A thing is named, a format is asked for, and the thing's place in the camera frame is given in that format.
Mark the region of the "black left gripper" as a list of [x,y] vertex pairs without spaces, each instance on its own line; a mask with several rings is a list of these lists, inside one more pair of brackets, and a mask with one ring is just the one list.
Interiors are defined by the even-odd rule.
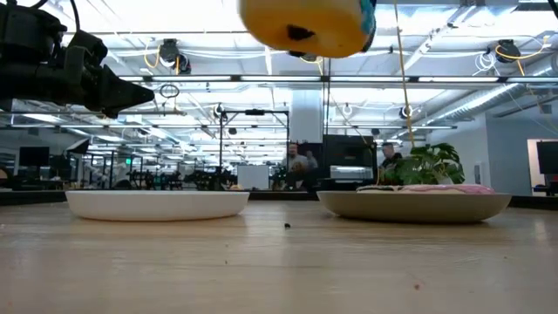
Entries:
[[78,104],[117,119],[119,112],[154,100],[154,92],[119,78],[101,61],[107,48],[99,38],[67,27],[41,10],[1,5],[1,97]]

